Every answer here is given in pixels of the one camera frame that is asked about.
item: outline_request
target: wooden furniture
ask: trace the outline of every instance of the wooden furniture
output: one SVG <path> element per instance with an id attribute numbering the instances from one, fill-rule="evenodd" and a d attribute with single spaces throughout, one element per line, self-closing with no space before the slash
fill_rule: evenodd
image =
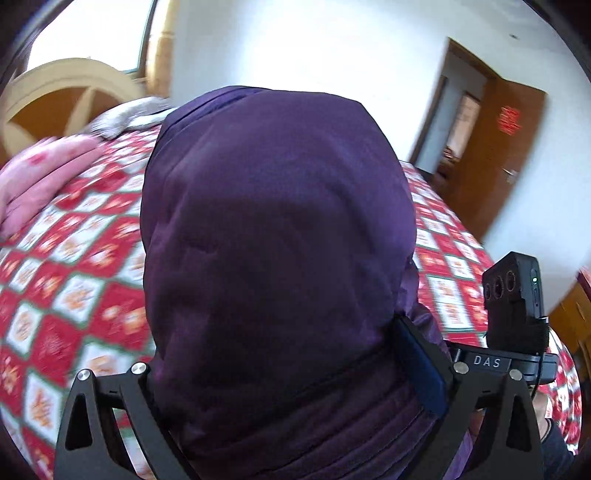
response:
<path id="1" fill-rule="evenodd" d="M 156 6 L 145 64 L 146 91 L 150 95 L 170 96 L 178 6 L 178 0 L 159 0 Z"/>
<path id="2" fill-rule="evenodd" d="M 550 326 L 570 350 L 581 383 L 591 380 L 591 283 L 585 272 L 550 314 Z"/>
<path id="3" fill-rule="evenodd" d="M 0 150 L 11 158 L 42 138 L 78 133 L 101 113 L 142 96 L 129 76 L 97 60 L 40 65 L 2 94 Z"/>

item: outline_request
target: door handle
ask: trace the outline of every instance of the door handle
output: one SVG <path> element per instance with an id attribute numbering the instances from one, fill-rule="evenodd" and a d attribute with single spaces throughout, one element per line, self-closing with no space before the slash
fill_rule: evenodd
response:
<path id="1" fill-rule="evenodd" d="M 519 175 L 519 172 L 513 169 L 507 170 L 506 168 L 503 168 L 503 171 L 507 174 L 507 183 L 513 185 L 517 180 L 517 175 Z"/>

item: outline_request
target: pink blanket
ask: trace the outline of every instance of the pink blanket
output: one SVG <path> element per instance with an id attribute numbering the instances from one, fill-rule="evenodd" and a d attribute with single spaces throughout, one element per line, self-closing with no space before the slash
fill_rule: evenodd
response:
<path id="1" fill-rule="evenodd" d="M 41 140 L 8 162 L 0 171 L 0 240 L 17 233 L 103 153 L 98 139 L 74 135 Z"/>

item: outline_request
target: wooden headboard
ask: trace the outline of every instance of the wooden headboard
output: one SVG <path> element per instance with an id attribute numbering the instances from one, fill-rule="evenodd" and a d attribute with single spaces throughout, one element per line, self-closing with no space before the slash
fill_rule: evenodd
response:
<path id="1" fill-rule="evenodd" d="M 142 97 L 125 73 L 97 60 L 56 60 L 18 76 L 0 101 L 0 165 L 45 137 L 80 132 L 92 119 Z"/>

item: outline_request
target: red paper decoration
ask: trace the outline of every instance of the red paper decoration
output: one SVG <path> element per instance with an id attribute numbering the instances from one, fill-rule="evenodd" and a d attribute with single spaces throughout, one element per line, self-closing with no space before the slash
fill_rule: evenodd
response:
<path id="1" fill-rule="evenodd" d="M 516 108 L 510 106 L 502 107 L 501 114 L 497 119 L 499 130 L 507 135 L 515 135 L 515 133 L 521 128 L 521 125 L 517 123 L 520 114 L 520 111 Z"/>

